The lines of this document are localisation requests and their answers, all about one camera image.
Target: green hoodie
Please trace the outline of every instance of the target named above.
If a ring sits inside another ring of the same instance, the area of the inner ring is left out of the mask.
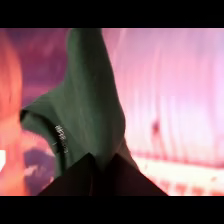
[[[125,143],[125,117],[100,29],[72,29],[67,56],[64,81],[22,110],[23,128],[48,141],[55,177],[87,153],[101,170],[116,153],[137,168]]]

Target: green shirt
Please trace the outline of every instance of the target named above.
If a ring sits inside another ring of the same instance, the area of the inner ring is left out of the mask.
[[[72,29],[67,56],[64,81],[23,109],[23,128],[48,141],[56,177],[87,153],[101,170],[116,153],[137,168],[125,143],[125,117],[100,29]]]

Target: green fabric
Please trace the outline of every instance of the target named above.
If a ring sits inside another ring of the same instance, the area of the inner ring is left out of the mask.
[[[65,80],[24,108],[28,111],[22,120],[24,129],[43,136],[59,157],[50,130],[37,115],[62,126],[68,145],[66,168],[87,153],[95,157],[100,169],[106,167],[115,153],[136,166],[124,144],[125,117],[100,29],[72,29],[67,39],[67,55]],[[56,176],[61,172],[58,165]]]

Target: sleeve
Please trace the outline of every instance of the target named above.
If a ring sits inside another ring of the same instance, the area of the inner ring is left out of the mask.
[[[67,72],[51,94],[57,116],[86,152],[104,167],[124,139],[125,117],[99,28],[73,28]]]

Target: person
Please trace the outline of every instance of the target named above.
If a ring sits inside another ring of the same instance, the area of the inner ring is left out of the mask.
[[[37,195],[88,153],[100,170],[116,154],[138,169],[101,29],[69,31],[64,81],[22,110],[19,58],[3,33],[0,43],[1,195]]]

